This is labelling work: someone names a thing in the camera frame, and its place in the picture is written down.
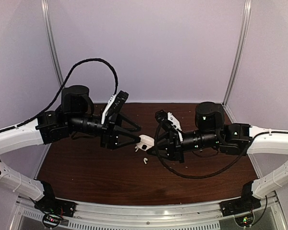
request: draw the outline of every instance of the wooden table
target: wooden table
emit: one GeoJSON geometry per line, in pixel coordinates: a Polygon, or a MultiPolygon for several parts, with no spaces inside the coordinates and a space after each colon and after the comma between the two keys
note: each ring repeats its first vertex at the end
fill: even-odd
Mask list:
{"type": "MultiPolygon", "coordinates": [[[[171,111],[183,131],[196,129],[196,104],[125,104],[123,112],[142,126],[139,134],[154,136],[155,112],[171,111]]],[[[97,105],[95,113],[102,106],[97,105]]],[[[134,145],[108,150],[99,146],[100,139],[63,139],[53,143],[40,170],[38,179],[51,183],[57,197],[112,205],[168,205],[204,202],[240,196],[242,186],[257,178],[249,158],[242,157],[222,174],[203,180],[180,178],[134,145]],[[147,165],[143,158],[148,158],[147,165]]],[[[203,155],[215,153],[206,149],[203,155]]],[[[169,161],[179,172],[204,175],[215,172],[236,156],[218,154],[199,158],[185,154],[185,163],[169,161]]]]}

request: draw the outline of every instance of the vertical metal rail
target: vertical metal rail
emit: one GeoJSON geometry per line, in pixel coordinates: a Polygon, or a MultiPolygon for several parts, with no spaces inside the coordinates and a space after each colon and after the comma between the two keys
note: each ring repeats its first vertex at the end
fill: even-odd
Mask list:
{"type": "Polygon", "coordinates": [[[41,0],[41,3],[42,3],[42,13],[43,13],[45,27],[46,27],[46,34],[48,38],[48,44],[49,44],[50,53],[52,57],[52,63],[53,63],[54,70],[57,75],[59,85],[61,86],[64,82],[64,79],[62,77],[59,59],[58,59],[56,47],[54,44],[54,38],[53,38],[49,9],[48,9],[48,0],[41,0]]]}
{"type": "Polygon", "coordinates": [[[251,17],[251,4],[252,4],[252,0],[245,0],[237,52],[235,56],[234,65],[231,71],[230,80],[229,80],[228,87],[227,87],[226,94],[225,94],[224,101],[223,101],[223,105],[225,108],[228,104],[228,100],[229,100],[229,97],[230,97],[230,94],[231,94],[231,91],[232,91],[232,88],[233,88],[233,85],[234,85],[234,82],[238,73],[239,64],[241,62],[242,51],[244,48],[246,35],[249,29],[249,23],[250,23],[250,17],[251,17]]]}

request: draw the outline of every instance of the white wall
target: white wall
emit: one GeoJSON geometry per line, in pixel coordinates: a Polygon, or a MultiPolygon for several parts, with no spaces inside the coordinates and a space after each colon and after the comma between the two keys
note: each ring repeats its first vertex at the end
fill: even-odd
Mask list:
{"type": "MultiPolygon", "coordinates": [[[[129,102],[221,102],[243,7],[242,0],[49,1],[63,76],[79,60],[104,58],[129,102]]],[[[114,88],[100,63],[78,67],[69,84],[87,85],[94,102],[114,88]]]]}
{"type": "MultiPolygon", "coordinates": [[[[0,128],[43,109],[58,90],[40,1],[0,0],[0,128]]],[[[15,170],[33,176],[45,146],[2,155],[15,170]]],[[[0,188],[0,230],[8,228],[17,194],[0,188]]]]}
{"type": "MultiPolygon", "coordinates": [[[[228,103],[238,122],[288,129],[288,0],[253,0],[249,32],[228,103]]],[[[256,156],[265,175],[288,156],[256,156]]],[[[288,185],[278,189],[288,221],[288,185]]]]}

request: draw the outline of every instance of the brown wooden surface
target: brown wooden surface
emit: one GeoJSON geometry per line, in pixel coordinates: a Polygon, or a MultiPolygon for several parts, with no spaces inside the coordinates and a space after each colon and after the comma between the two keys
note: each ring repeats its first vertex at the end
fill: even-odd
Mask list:
{"type": "MultiPolygon", "coordinates": [[[[95,113],[101,106],[96,106],[95,113]]],[[[154,136],[155,112],[171,111],[184,131],[196,129],[195,104],[125,104],[123,112],[142,126],[140,134],[154,136]]],[[[118,150],[99,147],[99,138],[63,139],[51,145],[38,179],[51,183],[57,197],[112,205],[186,204],[240,196],[242,186],[256,179],[248,157],[226,172],[203,180],[180,178],[134,145],[118,150]],[[148,158],[147,165],[143,158],[148,158]]],[[[213,154],[211,149],[201,154],[213,154]]],[[[168,162],[177,171],[190,175],[215,172],[236,156],[219,154],[199,158],[185,154],[185,163],[168,162]]]]}

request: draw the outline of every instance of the white backdrop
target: white backdrop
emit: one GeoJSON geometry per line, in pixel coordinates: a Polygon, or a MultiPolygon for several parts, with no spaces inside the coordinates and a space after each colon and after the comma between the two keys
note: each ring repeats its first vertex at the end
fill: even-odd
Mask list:
{"type": "MultiPolygon", "coordinates": [[[[108,60],[129,102],[221,102],[237,50],[244,1],[52,0],[49,12],[65,77],[84,58],[108,60]]],[[[78,67],[69,84],[105,102],[103,64],[78,67]]]]}
{"type": "MultiPolygon", "coordinates": [[[[288,0],[253,0],[249,32],[229,100],[238,122],[288,129],[288,0]]],[[[288,156],[256,156],[265,175],[288,156]]],[[[288,185],[277,190],[288,221],[288,185]]]]}
{"type": "MultiPolygon", "coordinates": [[[[0,0],[0,128],[37,114],[59,88],[45,31],[40,1],[0,0]]],[[[44,149],[24,148],[1,159],[33,177],[44,149]]],[[[0,187],[0,230],[8,229],[17,195],[0,187]]]]}

